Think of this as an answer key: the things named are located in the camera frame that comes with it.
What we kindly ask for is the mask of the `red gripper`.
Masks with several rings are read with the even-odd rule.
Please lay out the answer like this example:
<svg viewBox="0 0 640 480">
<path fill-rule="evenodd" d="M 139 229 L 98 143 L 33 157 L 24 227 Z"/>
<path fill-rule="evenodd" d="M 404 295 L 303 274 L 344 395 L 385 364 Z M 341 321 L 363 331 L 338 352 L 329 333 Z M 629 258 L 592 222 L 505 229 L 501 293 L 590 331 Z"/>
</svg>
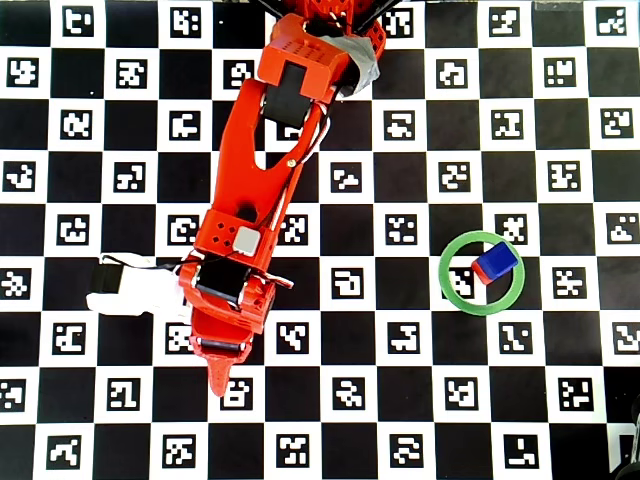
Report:
<svg viewBox="0 0 640 480">
<path fill-rule="evenodd" d="M 188 301 L 193 306 L 191 345 L 194 353 L 207 362 L 209 385 L 216 396 L 225 395 L 231 367 L 246 360 L 253 336 L 263 333 L 275 293 L 273 282 L 250 278 L 235 305 L 188 287 Z"/>
</svg>

